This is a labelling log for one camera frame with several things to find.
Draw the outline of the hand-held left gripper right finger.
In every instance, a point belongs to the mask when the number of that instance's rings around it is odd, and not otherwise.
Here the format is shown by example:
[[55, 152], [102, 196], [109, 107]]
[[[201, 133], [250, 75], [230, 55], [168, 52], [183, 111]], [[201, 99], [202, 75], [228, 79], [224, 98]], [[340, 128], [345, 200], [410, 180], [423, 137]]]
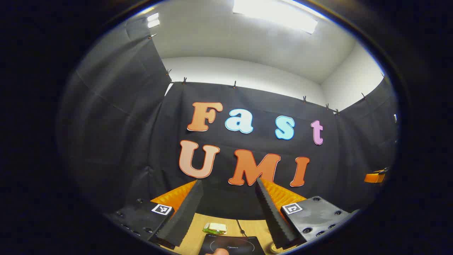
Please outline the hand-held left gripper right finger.
[[343, 226], [359, 212], [357, 209], [349, 213], [320, 196], [297, 199], [293, 192], [262, 178], [254, 187], [276, 248], [306, 246]]

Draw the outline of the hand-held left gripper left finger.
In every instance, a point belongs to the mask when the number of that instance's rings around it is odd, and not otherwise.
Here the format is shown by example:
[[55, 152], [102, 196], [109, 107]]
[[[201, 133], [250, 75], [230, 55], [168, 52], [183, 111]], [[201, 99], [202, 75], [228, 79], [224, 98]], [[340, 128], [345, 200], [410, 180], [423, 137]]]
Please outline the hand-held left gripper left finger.
[[203, 183], [196, 180], [153, 201], [137, 199], [104, 216], [147, 245], [173, 250], [186, 236], [203, 195]]

